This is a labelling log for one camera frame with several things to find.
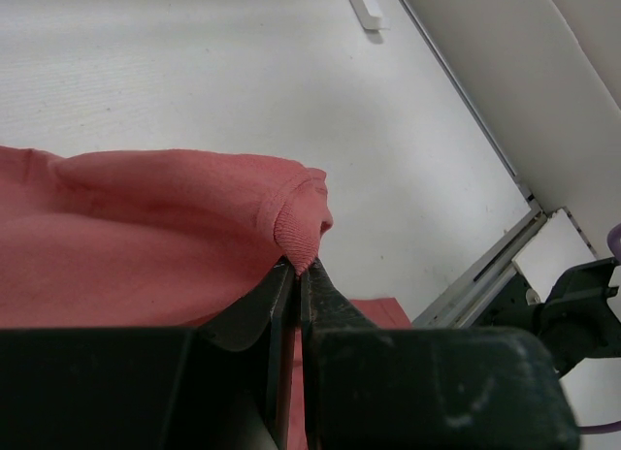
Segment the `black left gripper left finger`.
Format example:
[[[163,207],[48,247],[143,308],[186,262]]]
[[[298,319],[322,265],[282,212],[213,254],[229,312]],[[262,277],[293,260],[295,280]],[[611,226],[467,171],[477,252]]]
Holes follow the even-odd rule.
[[[5,449],[282,449],[295,273],[199,327],[5,329]]]

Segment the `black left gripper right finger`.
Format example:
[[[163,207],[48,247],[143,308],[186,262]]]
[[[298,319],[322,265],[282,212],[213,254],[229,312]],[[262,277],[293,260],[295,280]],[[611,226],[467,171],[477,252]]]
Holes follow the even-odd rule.
[[[382,329],[314,262],[300,281],[312,449],[576,449],[552,360],[511,328]]]

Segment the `red t shirt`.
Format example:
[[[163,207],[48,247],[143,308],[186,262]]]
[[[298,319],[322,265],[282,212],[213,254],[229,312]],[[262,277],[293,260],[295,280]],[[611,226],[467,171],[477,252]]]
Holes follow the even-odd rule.
[[[324,172],[292,160],[185,149],[63,158],[5,147],[1,333],[199,327],[287,264],[296,289],[282,449],[291,434],[312,449],[300,281],[332,223]],[[352,304],[382,329],[408,329],[393,299]]]

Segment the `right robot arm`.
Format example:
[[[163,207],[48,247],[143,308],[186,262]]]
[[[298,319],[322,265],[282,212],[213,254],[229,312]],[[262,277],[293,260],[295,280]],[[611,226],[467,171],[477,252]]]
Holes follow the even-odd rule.
[[[510,325],[536,336],[563,377],[585,359],[620,356],[620,318],[608,301],[619,289],[610,284],[620,263],[607,258],[566,270],[543,303],[515,310]]]

